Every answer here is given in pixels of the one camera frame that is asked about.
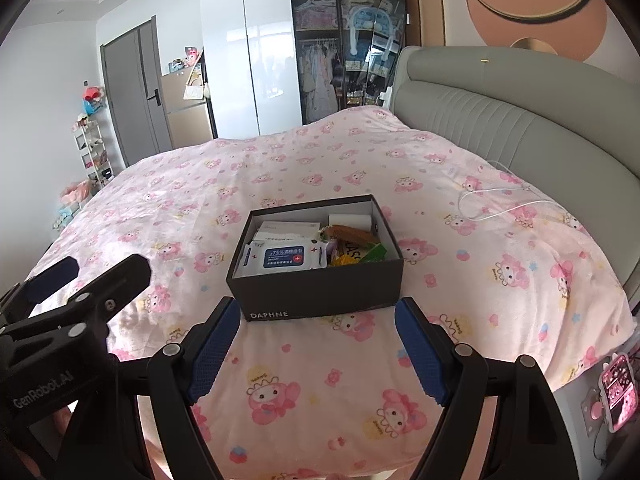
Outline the white wet wipes pack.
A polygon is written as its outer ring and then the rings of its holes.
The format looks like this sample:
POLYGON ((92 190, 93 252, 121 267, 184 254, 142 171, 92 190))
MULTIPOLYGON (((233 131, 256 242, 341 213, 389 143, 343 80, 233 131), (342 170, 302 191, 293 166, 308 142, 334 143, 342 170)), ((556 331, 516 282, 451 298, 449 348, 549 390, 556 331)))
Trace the white wet wipes pack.
POLYGON ((236 278, 325 269, 326 244, 313 238, 252 240, 241 257, 236 278))

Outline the black shoe box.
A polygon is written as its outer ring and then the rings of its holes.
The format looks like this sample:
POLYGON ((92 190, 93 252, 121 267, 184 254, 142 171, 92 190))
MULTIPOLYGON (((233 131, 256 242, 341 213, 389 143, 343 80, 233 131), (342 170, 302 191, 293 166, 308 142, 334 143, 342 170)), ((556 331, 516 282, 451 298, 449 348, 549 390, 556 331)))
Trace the black shoe box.
POLYGON ((315 202, 252 210, 231 260, 227 284, 247 321, 318 318, 388 307, 400 296, 404 260, 393 232, 373 195, 316 200, 315 202), (370 214, 372 234, 386 248, 383 261, 330 266, 325 269, 236 278, 245 247, 264 221, 319 222, 330 214, 370 214))

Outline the green yellow snack bag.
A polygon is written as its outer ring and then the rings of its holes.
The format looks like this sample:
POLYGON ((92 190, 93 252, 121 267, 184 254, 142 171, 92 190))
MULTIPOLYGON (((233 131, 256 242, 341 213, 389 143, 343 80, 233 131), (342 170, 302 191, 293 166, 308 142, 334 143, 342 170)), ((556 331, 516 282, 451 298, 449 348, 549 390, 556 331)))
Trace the green yellow snack bag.
POLYGON ((382 244, 360 246, 349 242, 338 242, 332 252, 330 266, 351 266, 352 264, 383 261, 387 250, 382 244))

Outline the pink phone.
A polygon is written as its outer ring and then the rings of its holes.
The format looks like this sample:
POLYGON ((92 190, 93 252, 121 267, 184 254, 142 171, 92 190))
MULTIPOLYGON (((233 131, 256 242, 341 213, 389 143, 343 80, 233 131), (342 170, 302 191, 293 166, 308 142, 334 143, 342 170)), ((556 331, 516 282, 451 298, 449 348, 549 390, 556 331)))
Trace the pink phone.
POLYGON ((626 353, 614 354, 605 364, 599 388, 608 431, 616 434, 631 420, 639 405, 634 370, 626 353))

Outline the white toy shelf rack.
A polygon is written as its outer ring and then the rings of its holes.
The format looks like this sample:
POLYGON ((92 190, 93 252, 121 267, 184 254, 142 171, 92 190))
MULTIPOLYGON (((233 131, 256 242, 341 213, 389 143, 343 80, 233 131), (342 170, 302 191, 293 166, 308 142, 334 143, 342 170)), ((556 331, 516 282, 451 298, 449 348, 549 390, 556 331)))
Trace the white toy shelf rack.
POLYGON ((78 116, 73 126, 74 141, 82 166, 96 190, 113 179, 113 167, 98 122, 86 114, 78 116))

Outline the brown cardboard boxes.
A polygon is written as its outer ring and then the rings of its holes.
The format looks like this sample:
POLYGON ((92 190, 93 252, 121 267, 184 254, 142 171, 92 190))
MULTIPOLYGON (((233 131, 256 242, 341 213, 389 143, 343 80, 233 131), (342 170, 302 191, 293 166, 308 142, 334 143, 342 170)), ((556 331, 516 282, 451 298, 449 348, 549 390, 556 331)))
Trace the brown cardboard boxes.
POLYGON ((214 137, 206 99, 184 98, 190 73, 190 68, 186 68, 160 78, 173 148, 203 144, 214 137))

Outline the grey door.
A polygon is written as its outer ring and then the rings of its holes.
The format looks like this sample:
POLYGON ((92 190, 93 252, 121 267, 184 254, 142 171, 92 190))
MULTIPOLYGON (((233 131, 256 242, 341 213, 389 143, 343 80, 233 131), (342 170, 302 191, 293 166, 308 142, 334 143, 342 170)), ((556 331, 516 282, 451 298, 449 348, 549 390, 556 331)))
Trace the grey door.
POLYGON ((100 47, 108 108, 124 165, 172 149, 156 19, 100 47))

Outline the grey padded headboard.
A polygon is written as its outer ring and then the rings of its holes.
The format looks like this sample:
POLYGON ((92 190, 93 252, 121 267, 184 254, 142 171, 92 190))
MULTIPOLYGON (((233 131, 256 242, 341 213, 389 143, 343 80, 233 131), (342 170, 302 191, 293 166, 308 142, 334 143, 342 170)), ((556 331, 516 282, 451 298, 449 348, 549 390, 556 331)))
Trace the grey padded headboard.
POLYGON ((495 47, 406 47, 390 109, 506 167, 582 222, 639 302, 639 89, 589 64, 495 47))

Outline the white wardrobe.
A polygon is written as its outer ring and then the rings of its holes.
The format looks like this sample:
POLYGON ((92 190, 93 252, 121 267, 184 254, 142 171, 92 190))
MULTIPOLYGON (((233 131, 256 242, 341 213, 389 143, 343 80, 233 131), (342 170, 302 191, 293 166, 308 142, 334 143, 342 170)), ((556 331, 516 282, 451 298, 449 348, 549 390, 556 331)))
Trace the white wardrobe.
POLYGON ((216 136, 244 140, 302 124, 291 0, 200 0, 216 136))

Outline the black glass display cabinet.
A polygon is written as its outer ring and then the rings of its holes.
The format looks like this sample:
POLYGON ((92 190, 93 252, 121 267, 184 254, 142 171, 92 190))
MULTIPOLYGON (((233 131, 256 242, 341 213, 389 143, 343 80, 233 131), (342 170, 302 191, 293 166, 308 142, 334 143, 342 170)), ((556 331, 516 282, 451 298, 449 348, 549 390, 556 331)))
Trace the black glass display cabinet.
POLYGON ((291 0, 305 125, 364 101, 381 0, 291 0))

